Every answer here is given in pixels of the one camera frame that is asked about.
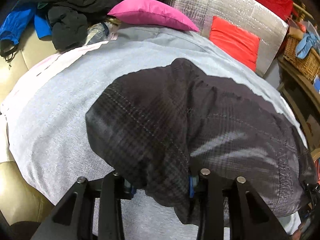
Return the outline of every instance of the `pile of clothes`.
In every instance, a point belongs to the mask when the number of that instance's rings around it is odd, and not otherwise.
[[[103,22],[119,0],[19,0],[0,28],[0,40],[17,46],[21,33],[34,19],[39,38],[52,35],[56,49],[67,49],[87,37],[88,25]],[[1,56],[14,52],[4,52]]]

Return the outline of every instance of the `pink cloth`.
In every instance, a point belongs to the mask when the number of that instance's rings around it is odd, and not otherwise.
[[[116,38],[117,34],[113,34],[111,40],[115,40]],[[33,95],[52,77],[69,67],[88,51],[98,49],[102,44],[108,42],[109,41],[98,42],[70,50],[63,54],[56,53],[45,58],[19,78],[12,91],[0,105],[1,113],[18,117]]]
[[[129,24],[160,25],[199,32],[199,28],[182,12],[157,0],[124,0],[114,6],[108,15]]]

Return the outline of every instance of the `light gray blanket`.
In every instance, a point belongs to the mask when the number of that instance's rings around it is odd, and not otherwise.
[[[118,40],[86,53],[49,80],[25,106],[16,125],[11,125],[15,122],[7,115],[10,150],[23,177],[53,204],[77,177],[93,180],[112,170],[90,149],[85,126],[85,113],[102,91],[124,74],[166,66],[178,57],[189,59],[208,75],[230,77],[245,84],[271,102],[303,137],[280,94],[209,40],[196,33],[161,27],[124,26],[118,33]],[[290,163],[290,168],[296,174],[292,178],[296,184],[298,160]],[[302,188],[296,187],[294,194],[301,195]],[[172,208],[159,205],[142,190],[133,200],[123,201],[122,206],[127,240],[196,238],[197,226],[182,225]],[[284,214],[294,211],[288,207]]]

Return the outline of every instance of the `pillow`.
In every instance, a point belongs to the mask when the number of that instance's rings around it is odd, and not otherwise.
[[[129,24],[161,25],[199,32],[199,28],[182,12],[156,0],[124,0],[114,6],[108,15]]]
[[[209,40],[251,70],[256,70],[260,42],[258,36],[214,16]]]

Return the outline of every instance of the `blue cloth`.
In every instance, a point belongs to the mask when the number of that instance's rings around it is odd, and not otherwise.
[[[29,21],[34,18],[35,29],[38,38],[51,35],[51,29],[45,19],[42,19],[37,12],[36,3],[28,3],[14,9],[5,19],[0,28],[0,40],[11,40],[14,45],[19,43],[22,32]]]
[[[313,33],[305,33],[296,47],[296,57],[305,58],[312,47],[319,53],[319,40]]]

